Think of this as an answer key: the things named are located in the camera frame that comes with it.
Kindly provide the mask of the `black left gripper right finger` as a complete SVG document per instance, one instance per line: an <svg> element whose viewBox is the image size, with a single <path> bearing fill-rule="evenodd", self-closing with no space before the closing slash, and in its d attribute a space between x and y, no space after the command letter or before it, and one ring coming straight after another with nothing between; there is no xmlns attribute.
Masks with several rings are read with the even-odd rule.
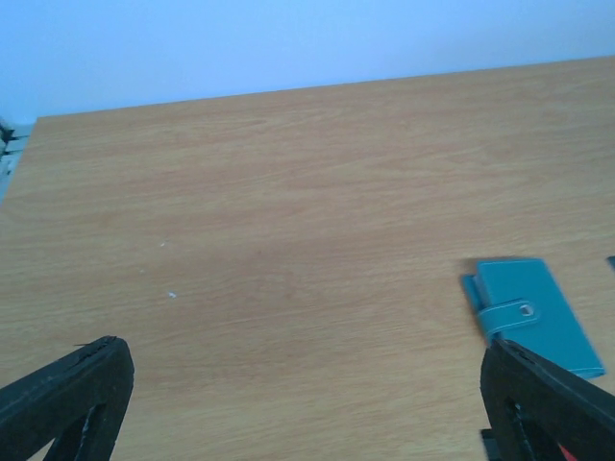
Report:
<svg viewBox="0 0 615 461"><path fill-rule="evenodd" d="M614 458L614 396L513 341L486 349L480 393L488 460Z"/></svg>

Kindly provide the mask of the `teal leather card holder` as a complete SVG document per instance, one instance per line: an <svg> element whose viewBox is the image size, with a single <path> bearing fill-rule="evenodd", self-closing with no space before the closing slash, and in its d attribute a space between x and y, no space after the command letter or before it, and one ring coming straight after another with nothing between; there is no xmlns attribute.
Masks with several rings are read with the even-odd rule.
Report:
<svg viewBox="0 0 615 461"><path fill-rule="evenodd" d="M488 344L513 341L585 379L606 374L544 260L479 260L460 281Z"/></svg>

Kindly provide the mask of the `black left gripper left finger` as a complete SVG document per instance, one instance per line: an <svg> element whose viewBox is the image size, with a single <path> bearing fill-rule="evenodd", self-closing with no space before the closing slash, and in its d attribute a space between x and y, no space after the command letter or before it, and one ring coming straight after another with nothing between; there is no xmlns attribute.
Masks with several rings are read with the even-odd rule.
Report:
<svg viewBox="0 0 615 461"><path fill-rule="evenodd" d="M127 342L104 336L1 389L1 458L109 460L134 389Z"/></svg>

